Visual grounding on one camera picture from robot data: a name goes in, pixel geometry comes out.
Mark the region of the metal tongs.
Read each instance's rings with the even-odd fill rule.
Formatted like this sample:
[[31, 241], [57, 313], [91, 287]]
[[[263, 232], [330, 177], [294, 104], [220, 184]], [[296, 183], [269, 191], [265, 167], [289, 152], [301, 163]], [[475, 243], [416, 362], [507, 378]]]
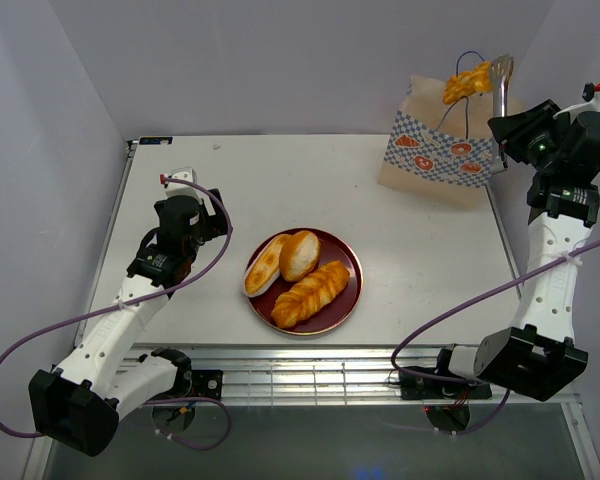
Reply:
[[[507, 115], [507, 95], [509, 81], [514, 70], [514, 59], [509, 54], [496, 57], [490, 64], [489, 79], [492, 86], [492, 113], [494, 117]], [[507, 170], [505, 155], [495, 139], [491, 142], [491, 174]]]

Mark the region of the orange toast slice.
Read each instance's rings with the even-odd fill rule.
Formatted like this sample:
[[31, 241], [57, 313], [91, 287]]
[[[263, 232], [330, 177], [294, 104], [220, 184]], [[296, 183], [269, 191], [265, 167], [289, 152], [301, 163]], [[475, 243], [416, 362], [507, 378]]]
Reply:
[[463, 97], [474, 94], [490, 93], [493, 90], [490, 79], [491, 63], [485, 61], [472, 70], [466, 70], [452, 75], [446, 82], [442, 101], [451, 105]]

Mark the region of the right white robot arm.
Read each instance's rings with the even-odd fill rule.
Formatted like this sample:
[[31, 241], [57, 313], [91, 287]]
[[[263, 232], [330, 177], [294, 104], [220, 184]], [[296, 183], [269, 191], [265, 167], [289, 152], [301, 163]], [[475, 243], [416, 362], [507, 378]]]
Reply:
[[584, 372], [575, 345], [572, 304], [583, 247], [597, 221], [600, 195], [600, 92], [565, 109], [547, 100], [488, 125], [501, 149], [534, 167], [527, 193], [529, 259], [518, 309], [508, 328], [477, 347], [443, 349], [434, 390], [454, 397], [469, 381], [546, 401]]

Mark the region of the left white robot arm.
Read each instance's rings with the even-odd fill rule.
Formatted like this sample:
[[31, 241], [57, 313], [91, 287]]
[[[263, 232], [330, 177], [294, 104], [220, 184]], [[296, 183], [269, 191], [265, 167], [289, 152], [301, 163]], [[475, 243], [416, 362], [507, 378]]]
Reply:
[[207, 211], [194, 186], [172, 180], [154, 209], [159, 225], [142, 240], [111, 305], [79, 346], [28, 391], [36, 430], [88, 456], [100, 454], [119, 422], [152, 399], [190, 393], [191, 361], [160, 347], [137, 366], [119, 367], [136, 339], [189, 276], [199, 248], [230, 230], [225, 213]]

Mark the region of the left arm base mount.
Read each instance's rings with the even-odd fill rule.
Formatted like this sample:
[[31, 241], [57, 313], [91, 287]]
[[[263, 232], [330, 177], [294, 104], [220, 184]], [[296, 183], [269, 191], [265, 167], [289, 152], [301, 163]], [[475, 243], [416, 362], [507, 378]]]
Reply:
[[[205, 397], [221, 399], [223, 372], [221, 370], [192, 370], [176, 380], [175, 386], [154, 397], [154, 400]], [[153, 405], [151, 417], [154, 425], [169, 433], [184, 432], [196, 416], [196, 403], [187, 401], [181, 405]]]

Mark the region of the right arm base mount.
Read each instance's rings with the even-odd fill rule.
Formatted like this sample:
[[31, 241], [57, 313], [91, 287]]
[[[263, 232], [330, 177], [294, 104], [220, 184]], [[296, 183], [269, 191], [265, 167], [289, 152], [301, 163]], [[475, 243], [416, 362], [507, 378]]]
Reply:
[[468, 428], [471, 386], [410, 376], [396, 369], [389, 373], [386, 383], [400, 391], [402, 400], [423, 401], [426, 418], [435, 431], [458, 434]]

